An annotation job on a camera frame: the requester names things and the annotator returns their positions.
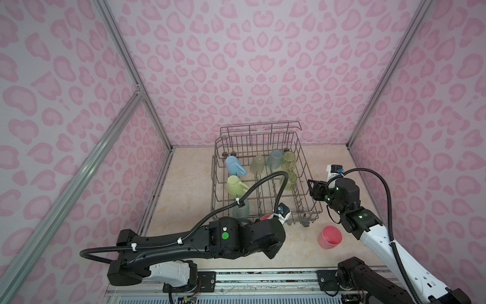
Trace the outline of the green transparent plastic cup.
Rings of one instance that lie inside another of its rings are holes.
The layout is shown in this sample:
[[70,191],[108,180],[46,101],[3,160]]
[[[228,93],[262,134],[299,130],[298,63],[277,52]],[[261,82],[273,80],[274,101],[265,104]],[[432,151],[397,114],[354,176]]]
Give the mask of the green transparent plastic cup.
[[281,169],[287,172],[292,172],[296,168],[297,157],[292,151],[287,151],[283,154]]

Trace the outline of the light green ceramic mug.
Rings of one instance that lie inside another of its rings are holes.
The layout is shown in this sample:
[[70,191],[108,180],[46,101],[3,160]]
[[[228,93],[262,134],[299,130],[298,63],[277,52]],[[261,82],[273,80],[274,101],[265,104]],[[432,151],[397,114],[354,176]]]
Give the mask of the light green ceramic mug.
[[238,176],[230,176],[227,179],[227,191],[232,199],[242,198],[249,188]]

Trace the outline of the teal plastic cup front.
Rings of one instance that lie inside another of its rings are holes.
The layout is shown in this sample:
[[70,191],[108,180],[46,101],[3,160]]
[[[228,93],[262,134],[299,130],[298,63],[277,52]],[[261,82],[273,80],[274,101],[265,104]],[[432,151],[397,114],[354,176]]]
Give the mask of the teal plastic cup front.
[[280,168],[283,161],[283,151],[281,149],[274,149],[267,156],[266,165],[270,170],[277,170]]

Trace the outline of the teal textured plastic cup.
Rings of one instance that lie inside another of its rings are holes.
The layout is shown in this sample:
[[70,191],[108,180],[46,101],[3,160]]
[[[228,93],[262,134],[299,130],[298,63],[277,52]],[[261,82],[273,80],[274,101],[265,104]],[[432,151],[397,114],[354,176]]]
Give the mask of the teal textured plastic cup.
[[246,201],[243,201],[240,205],[234,206],[232,209],[232,216],[236,219],[248,219],[250,214],[250,207]]

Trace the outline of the yellow-green plastic cup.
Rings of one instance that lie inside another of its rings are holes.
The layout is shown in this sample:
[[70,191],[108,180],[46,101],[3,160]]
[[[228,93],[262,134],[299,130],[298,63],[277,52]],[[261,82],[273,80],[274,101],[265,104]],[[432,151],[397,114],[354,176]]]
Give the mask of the yellow-green plastic cup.
[[288,181],[285,187],[285,191],[293,191],[296,188],[298,177],[293,171],[287,172]]

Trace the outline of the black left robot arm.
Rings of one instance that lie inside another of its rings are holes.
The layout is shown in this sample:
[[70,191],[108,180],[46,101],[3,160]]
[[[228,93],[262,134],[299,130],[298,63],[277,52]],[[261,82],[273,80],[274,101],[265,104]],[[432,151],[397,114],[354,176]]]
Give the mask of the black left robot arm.
[[187,233],[165,236],[140,236],[130,229],[120,232],[117,245],[123,249],[110,263],[108,280],[114,286],[132,286],[149,277],[150,266],[194,258],[235,260],[253,253],[264,253],[272,259],[286,240],[286,232],[278,219],[244,224],[232,217],[210,222],[177,243]]

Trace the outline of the pale yellow plastic cup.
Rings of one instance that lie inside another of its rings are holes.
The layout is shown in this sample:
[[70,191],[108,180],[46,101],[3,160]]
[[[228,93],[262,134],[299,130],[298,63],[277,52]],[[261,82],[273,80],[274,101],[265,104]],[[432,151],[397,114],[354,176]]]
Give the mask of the pale yellow plastic cup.
[[265,157],[263,155],[257,155],[253,158],[253,161],[251,162],[250,172],[254,176],[262,175],[262,173],[265,171],[265,166],[266,166]]

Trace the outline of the light blue ceramic mug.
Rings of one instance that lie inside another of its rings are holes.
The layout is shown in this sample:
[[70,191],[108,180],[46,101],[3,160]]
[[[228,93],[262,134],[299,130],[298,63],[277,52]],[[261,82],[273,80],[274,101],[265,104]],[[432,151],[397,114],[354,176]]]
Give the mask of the light blue ceramic mug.
[[240,164],[239,159],[235,156],[229,156],[226,161],[226,168],[229,176],[245,176],[247,174],[246,169]]

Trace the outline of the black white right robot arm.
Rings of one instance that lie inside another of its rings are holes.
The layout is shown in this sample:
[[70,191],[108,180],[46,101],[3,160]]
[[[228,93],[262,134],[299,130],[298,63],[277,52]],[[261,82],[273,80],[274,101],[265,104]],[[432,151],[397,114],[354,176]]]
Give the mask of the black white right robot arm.
[[335,211],[345,231],[371,249],[400,282],[391,282],[352,257],[338,264],[337,282],[342,287],[359,288],[382,303],[471,303],[463,290],[448,287],[391,238],[383,222],[361,205],[360,189],[352,179],[309,179],[307,184],[312,199]]

